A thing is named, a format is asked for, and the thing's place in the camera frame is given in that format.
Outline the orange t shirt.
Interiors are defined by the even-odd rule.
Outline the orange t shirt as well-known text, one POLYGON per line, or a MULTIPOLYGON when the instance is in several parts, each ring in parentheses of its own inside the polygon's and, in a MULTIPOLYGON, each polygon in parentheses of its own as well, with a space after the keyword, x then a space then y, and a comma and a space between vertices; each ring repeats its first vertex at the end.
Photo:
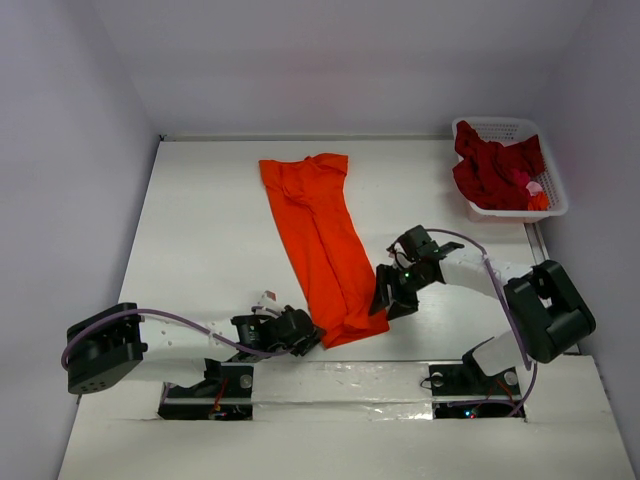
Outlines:
POLYGON ((327 349, 390 330, 385 313, 369 313, 376 280, 344 197, 348 167, 349 158, 336 153, 259 162, 275 225, 327 349))

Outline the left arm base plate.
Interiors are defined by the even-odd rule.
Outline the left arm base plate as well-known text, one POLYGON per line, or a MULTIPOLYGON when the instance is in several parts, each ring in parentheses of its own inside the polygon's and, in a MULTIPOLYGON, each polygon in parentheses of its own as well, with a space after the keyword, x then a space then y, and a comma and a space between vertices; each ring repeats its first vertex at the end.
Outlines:
POLYGON ((249 421, 254 367, 222 364, 218 378, 188 388, 166 386, 157 414, 164 420, 249 421))

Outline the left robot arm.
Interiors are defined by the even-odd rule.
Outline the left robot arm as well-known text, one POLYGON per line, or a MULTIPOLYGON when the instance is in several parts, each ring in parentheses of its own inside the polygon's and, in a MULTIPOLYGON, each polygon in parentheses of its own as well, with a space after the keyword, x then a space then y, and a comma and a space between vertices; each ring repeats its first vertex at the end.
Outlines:
POLYGON ((236 369, 282 356, 303 357, 325 335, 305 311, 289 305, 255 307, 229 324, 235 332, 226 337, 214 323, 117 304, 67 330, 61 355, 67 390, 89 395, 134 380, 209 395, 236 369))

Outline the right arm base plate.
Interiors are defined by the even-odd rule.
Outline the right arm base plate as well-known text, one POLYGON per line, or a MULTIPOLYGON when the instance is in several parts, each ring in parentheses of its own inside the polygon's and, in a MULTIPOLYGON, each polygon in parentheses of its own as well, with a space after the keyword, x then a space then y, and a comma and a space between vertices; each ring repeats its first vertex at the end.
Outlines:
POLYGON ((473 372, 463 363, 430 365, 420 387, 430 392, 436 420, 523 418, 513 410, 521 401, 521 387, 514 368, 497 375, 473 372))

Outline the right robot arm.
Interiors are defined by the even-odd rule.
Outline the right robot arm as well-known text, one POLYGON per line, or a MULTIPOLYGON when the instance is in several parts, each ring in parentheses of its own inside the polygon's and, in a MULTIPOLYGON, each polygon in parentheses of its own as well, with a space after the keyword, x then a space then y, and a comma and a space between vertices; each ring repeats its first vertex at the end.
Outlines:
POLYGON ((482 392, 519 366, 548 364, 590 336, 596 320, 564 267, 553 260, 528 266, 490 258, 481 244, 456 233, 439 244, 417 225, 388 247, 392 264, 376 268, 370 314, 394 320, 416 313, 418 293, 432 284, 466 288, 496 299, 509 328, 466 352, 454 372, 438 371, 436 388, 482 392))

